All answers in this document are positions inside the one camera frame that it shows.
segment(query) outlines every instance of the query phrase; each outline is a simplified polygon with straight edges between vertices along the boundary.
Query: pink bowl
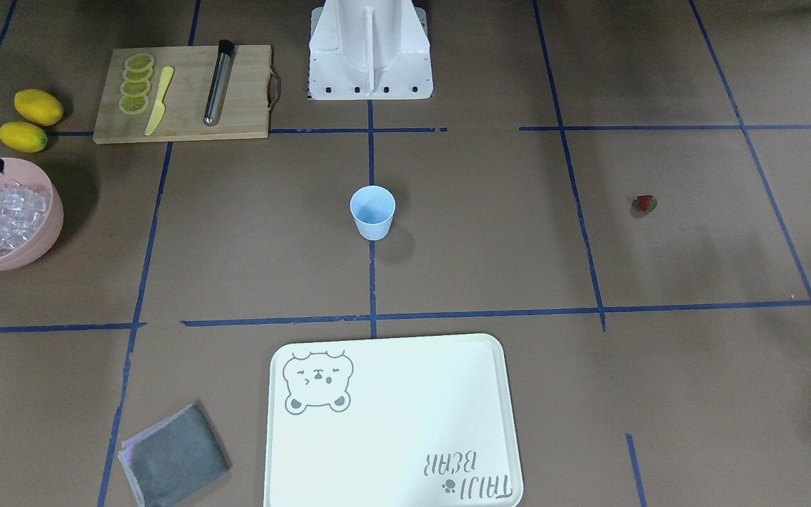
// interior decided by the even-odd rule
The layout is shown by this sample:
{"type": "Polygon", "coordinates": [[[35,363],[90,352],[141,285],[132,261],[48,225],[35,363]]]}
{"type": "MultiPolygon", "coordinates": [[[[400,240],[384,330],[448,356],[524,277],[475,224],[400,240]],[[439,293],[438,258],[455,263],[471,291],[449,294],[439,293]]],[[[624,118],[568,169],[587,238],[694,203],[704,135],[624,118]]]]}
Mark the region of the pink bowl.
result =
{"type": "Polygon", "coordinates": [[[0,257],[0,272],[19,268],[42,257],[42,254],[45,254],[58,239],[65,217],[58,192],[52,186],[49,176],[39,169],[39,166],[20,158],[3,158],[3,160],[6,163],[6,169],[4,169],[4,177],[0,177],[0,189],[11,178],[22,185],[31,187],[34,192],[48,190],[50,197],[49,212],[43,219],[42,225],[39,226],[39,230],[27,240],[27,243],[0,257]]]}

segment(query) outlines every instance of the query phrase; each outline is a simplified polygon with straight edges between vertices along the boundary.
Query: cartoon bear face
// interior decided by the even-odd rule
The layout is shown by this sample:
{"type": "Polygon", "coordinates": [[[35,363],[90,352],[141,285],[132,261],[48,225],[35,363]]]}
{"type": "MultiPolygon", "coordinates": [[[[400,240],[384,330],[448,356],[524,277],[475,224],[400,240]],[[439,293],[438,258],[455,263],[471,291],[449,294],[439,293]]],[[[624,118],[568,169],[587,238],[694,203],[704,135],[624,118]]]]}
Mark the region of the cartoon bear face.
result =
{"type": "Polygon", "coordinates": [[[346,388],[352,376],[352,360],[344,353],[331,356],[328,352],[312,352],[303,358],[293,354],[284,365],[283,375],[290,393],[285,403],[290,414],[324,405],[342,412],[350,405],[346,388]]]}

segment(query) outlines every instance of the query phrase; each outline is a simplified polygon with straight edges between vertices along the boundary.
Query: gray cloth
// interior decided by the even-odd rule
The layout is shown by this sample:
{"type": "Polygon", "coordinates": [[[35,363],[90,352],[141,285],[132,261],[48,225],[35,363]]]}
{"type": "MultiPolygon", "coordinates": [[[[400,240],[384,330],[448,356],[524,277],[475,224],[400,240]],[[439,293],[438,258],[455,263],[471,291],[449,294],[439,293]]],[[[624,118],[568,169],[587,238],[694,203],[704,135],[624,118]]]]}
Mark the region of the gray cloth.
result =
{"type": "Polygon", "coordinates": [[[206,417],[194,404],[121,447],[118,459],[139,507],[171,507],[228,469],[206,417]]]}

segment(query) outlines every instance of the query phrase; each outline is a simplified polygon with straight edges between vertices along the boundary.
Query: strawberry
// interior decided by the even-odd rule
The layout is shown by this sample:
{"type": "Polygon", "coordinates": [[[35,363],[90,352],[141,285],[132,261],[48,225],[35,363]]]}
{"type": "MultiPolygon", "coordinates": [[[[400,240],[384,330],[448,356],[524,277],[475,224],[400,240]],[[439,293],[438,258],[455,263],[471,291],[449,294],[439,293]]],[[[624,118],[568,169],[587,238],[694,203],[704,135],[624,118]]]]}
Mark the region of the strawberry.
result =
{"type": "Polygon", "coordinates": [[[637,208],[644,213],[649,213],[656,209],[656,198],[654,196],[637,196],[637,208]]]}

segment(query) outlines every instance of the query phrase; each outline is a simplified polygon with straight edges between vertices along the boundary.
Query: lemon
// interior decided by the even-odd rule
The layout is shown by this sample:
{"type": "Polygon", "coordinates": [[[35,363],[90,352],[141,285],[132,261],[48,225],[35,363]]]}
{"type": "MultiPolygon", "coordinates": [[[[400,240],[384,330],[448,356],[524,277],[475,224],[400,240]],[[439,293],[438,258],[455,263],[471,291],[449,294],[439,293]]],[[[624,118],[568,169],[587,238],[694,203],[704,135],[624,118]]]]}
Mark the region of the lemon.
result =
{"type": "Polygon", "coordinates": [[[155,65],[155,57],[151,54],[135,54],[125,60],[126,70],[145,71],[155,65]]]}
{"type": "Polygon", "coordinates": [[[49,142],[42,128],[27,122],[8,122],[2,125],[0,139],[9,148],[25,154],[35,154],[49,142]]]}
{"type": "Polygon", "coordinates": [[[57,124],[65,113],[58,99],[40,89],[20,90],[14,94],[14,108],[24,118],[43,126],[57,124]]]}
{"type": "Polygon", "coordinates": [[[123,83],[121,83],[122,96],[143,96],[149,93],[151,89],[152,84],[149,81],[142,83],[128,83],[127,81],[123,81],[123,83]]]}
{"type": "Polygon", "coordinates": [[[122,96],[118,101],[118,109],[125,115],[139,115],[149,108],[147,96],[122,96]]]}
{"type": "Polygon", "coordinates": [[[154,74],[152,67],[147,68],[147,70],[126,70],[125,68],[121,76],[128,83],[142,83],[148,81],[152,74],[154,74]]]}

